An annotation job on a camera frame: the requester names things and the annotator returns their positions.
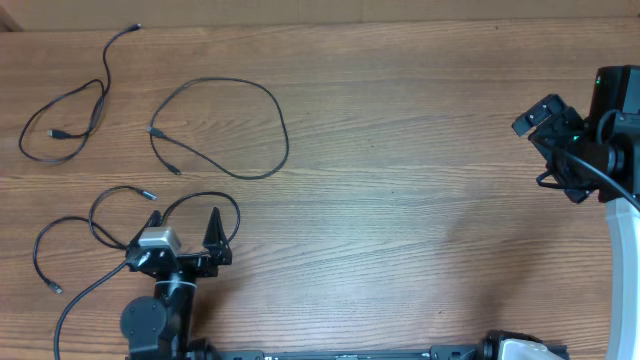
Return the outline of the black cable silver plugs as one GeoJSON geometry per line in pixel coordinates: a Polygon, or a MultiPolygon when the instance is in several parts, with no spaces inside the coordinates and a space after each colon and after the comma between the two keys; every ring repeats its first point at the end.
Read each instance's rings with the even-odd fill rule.
{"type": "MultiPolygon", "coordinates": [[[[112,249],[116,249],[116,250],[125,250],[126,246],[123,242],[120,242],[119,240],[117,240],[112,234],[110,234],[104,227],[102,227],[101,225],[99,225],[97,222],[94,221],[94,213],[98,207],[98,205],[104,200],[106,199],[108,196],[110,196],[113,192],[116,191],[124,191],[124,190],[128,190],[128,191],[133,191],[136,192],[137,194],[143,196],[144,198],[148,199],[148,200],[152,200],[155,201],[157,199],[157,196],[152,194],[149,191],[146,191],[142,188],[138,188],[132,185],[121,185],[121,186],[116,186],[110,189],[105,190],[103,193],[101,193],[96,200],[94,201],[94,203],[91,205],[91,208],[89,210],[89,214],[87,217],[80,217],[80,216],[65,216],[65,217],[61,217],[59,219],[54,220],[53,222],[49,223],[48,225],[46,225],[41,231],[40,233],[37,235],[36,239],[35,239],[35,243],[34,243],[34,249],[33,249],[33,265],[35,268],[36,273],[38,274],[38,276],[41,278],[41,280],[48,286],[48,288],[53,291],[56,294],[62,294],[63,293],[63,289],[62,287],[56,283],[55,281],[49,279],[48,277],[46,277],[44,275],[44,273],[41,271],[39,265],[38,265],[38,251],[39,251],[39,246],[40,246],[40,242],[42,240],[42,238],[44,237],[44,235],[51,230],[54,226],[59,225],[63,222],[67,222],[67,221],[81,221],[81,222],[85,222],[88,224],[89,227],[89,231],[92,234],[92,236],[98,241],[100,242],[102,245],[112,248],[112,249]]],[[[241,223],[241,212],[240,212],[240,208],[238,203],[228,194],[226,193],[222,193],[222,192],[215,192],[215,191],[206,191],[206,192],[198,192],[198,193],[191,193],[188,195],[185,195],[181,198],[179,198],[178,200],[176,200],[175,202],[173,202],[159,217],[159,223],[161,225],[165,225],[168,222],[168,219],[170,217],[170,215],[172,214],[172,212],[179,207],[183,202],[191,199],[191,198],[195,198],[195,197],[200,197],[200,196],[216,196],[216,197],[222,197],[227,199],[234,207],[235,211],[236,211],[236,224],[234,227],[234,230],[232,232],[232,234],[223,241],[223,243],[225,245],[228,245],[230,243],[230,241],[236,236],[239,227],[240,227],[240,223],[241,223]]]]}

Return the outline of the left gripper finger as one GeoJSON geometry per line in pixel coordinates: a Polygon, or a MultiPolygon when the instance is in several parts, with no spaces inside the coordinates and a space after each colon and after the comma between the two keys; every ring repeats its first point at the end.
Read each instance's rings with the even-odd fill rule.
{"type": "Polygon", "coordinates": [[[214,207],[206,228],[203,247],[217,263],[231,263],[232,252],[224,233],[220,211],[214,207]]]}
{"type": "Polygon", "coordinates": [[[143,232],[150,227],[159,227],[161,223],[162,223],[162,214],[160,213],[159,210],[154,210],[151,213],[150,217],[147,219],[147,221],[144,223],[144,225],[141,227],[141,229],[136,233],[136,235],[129,242],[128,247],[129,248],[138,247],[139,239],[143,234],[143,232]]]}

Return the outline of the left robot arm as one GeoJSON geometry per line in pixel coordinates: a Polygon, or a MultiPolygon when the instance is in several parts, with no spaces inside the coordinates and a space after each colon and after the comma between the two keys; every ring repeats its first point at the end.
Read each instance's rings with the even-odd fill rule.
{"type": "Polygon", "coordinates": [[[182,254],[174,229],[157,221],[149,224],[128,245],[125,264],[132,272],[155,279],[154,294],[131,301],[123,310],[120,328],[128,341],[130,359],[215,360],[221,356],[206,338],[191,338],[197,281],[213,278],[232,263],[220,211],[214,208],[199,254],[182,254]]]}

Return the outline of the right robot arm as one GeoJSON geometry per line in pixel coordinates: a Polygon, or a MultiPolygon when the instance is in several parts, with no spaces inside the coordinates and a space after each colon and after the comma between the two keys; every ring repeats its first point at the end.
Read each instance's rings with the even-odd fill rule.
{"type": "Polygon", "coordinates": [[[639,356],[639,68],[596,73],[591,106],[581,117],[549,94],[512,124],[546,161],[536,182],[575,204],[592,193],[605,206],[612,250],[609,359],[639,356]]]}

